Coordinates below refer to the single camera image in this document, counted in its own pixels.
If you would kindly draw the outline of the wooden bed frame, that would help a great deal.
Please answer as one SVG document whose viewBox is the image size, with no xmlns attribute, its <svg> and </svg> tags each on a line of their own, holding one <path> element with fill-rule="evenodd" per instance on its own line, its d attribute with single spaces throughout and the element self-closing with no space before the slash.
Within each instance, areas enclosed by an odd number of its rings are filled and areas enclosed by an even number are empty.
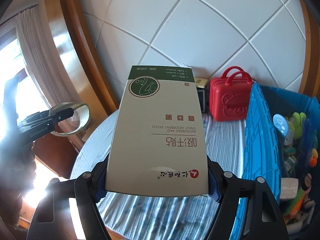
<svg viewBox="0 0 320 240">
<path fill-rule="evenodd" d="M 91 120 L 85 138 L 119 108 L 119 100 L 103 69 L 80 0 L 44 0 L 50 31 L 64 69 Z"/>
</svg>

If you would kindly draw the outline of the clear tape roll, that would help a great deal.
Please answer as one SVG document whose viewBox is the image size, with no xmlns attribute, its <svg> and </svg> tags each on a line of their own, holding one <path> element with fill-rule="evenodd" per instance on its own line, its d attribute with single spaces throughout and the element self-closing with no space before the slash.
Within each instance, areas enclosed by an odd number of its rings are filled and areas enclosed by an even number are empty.
<svg viewBox="0 0 320 240">
<path fill-rule="evenodd" d="M 86 103 L 76 102 L 64 102 L 52 107 L 51 111 L 57 111 L 58 109 L 66 109 L 71 107 L 74 110 L 74 115 L 66 120 L 60 121 L 64 125 L 66 132 L 60 133 L 55 130 L 51 133 L 58 137 L 70 137 L 76 135 L 88 125 L 91 118 L 91 111 L 89 105 Z"/>
</svg>

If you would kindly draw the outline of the blue plastic storage crate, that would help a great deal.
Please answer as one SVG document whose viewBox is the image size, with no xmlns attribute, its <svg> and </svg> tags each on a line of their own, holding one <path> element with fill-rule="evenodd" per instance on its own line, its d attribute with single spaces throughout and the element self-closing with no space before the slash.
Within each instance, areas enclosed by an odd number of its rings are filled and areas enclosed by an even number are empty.
<svg viewBox="0 0 320 240">
<path fill-rule="evenodd" d="M 280 194 L 290 239 L 319 239 L 319 101 L 269 86 L 261 87 L 278 137 L 281 189 L 296 180 L 295 196 Z"/>
</svg>

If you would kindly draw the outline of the black coffee cup gift box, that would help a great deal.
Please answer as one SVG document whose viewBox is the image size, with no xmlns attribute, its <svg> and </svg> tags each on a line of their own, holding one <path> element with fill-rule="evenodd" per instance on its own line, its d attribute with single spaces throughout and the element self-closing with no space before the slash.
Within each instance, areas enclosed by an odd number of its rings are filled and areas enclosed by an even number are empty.
<svg viewBox="0 0 320 240">
<path fill-rule="evenodd" d="M 197 87 L 197 94 L 199 98 L 199 104 L 200 104 L 200 109 L 201 113 L 207 113 L 208 112 L 208 90 L 205 88 L 199 88 Z"/>
</svg>

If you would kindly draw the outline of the white lint roller refill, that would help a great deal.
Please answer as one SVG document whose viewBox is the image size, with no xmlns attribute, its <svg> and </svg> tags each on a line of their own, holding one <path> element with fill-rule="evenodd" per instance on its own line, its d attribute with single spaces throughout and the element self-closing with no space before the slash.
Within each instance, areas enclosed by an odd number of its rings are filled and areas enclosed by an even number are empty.
<svg viewBox="0 0 320 240">
<path fill-rule="evenodd" d="M 299 188 L 299 180 L 297 178 L 281 178 L 280 200 L 294 199 Z"/>
</svg>

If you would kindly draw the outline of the blue striped bed sheet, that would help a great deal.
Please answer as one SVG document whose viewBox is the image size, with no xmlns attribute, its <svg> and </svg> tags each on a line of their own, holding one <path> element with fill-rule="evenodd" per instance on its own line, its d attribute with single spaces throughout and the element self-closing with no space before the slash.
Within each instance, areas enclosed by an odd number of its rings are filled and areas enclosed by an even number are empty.
<svg viewBox="0 0 320 240">
<path fill-rule="evenodd" d="M 92 133 L 71 172 L 78 178 L 109 154 L 118 113 L 114 112 Z M 246 122 L 217 122 L 203 114 L 207 154 L 223 170 L 243 173 Z M 153 198 L 108 193 L 98 204 L 105 225 L 127 239 L 204 239 L 218 204 L 209 196 Z"/>
</svg>

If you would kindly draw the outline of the green frog plush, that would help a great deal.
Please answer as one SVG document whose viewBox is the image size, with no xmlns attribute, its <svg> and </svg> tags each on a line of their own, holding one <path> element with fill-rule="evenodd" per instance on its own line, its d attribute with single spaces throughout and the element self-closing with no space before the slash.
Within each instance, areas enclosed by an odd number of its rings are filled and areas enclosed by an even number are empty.
<svg viewBox="0 0 320 240">
<path fill-rule="evenodd" d="M 293 139 L 298 140 L 302 137 L 303 122 L 306 120 L 306 114 L 303 112 L 294 112 L 288 119 L 289 128 L 293 131 Z"/>
</svg>

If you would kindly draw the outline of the yellow duck plush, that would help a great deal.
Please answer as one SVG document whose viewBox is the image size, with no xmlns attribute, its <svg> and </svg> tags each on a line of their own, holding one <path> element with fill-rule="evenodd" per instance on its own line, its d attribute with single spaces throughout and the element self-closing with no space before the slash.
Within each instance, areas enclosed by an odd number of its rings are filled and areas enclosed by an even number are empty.
<svg viewBox="0 0 320 240">
<path fill-rule="evenodd" d="M 313 148 L 311 151 L 309 166 L 315 167 L 317 165 L 317 161 L 318 161 L 318 152 L 315 148 Z"/>
</svg>

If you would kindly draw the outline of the gold small box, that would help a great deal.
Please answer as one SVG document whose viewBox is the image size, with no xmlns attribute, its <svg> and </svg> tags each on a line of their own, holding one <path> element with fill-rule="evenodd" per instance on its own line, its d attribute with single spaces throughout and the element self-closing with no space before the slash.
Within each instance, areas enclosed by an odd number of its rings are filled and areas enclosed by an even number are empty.
<svg viewBox="0 0 320 240">
<path fill-rule="evenodd" d="M 197 88 L 205 89 L 208 83 L 208 79 L 203 79 L 199 77 L 195 77 L 195 85 Z"/>
</svg>

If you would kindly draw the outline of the red mini suitcase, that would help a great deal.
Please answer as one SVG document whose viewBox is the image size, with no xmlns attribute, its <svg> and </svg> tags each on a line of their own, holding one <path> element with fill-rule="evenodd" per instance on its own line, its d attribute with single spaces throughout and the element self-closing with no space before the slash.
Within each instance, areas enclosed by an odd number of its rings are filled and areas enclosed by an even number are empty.
<svg viewBox="0 0 320 240">
<path fill-rule="evenodd" d="M 247 116 L 254 80 L 241 67 L 231 66 L 209 83 L 209 110 L 215 121 L 238 121 Z"/>
</svg>

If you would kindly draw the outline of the white green patch box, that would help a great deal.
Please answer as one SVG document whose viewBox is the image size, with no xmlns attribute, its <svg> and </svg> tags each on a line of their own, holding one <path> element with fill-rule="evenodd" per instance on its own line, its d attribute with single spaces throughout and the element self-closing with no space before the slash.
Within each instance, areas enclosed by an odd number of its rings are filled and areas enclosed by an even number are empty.
<svg viewBox="0 0 320 240">
<path fill-rule="evenodd" d="M 208 193 L 202 113 L 190 68 L 131 68 L 105 187 L 110 192 L 149 197 Z"/>
</svg>

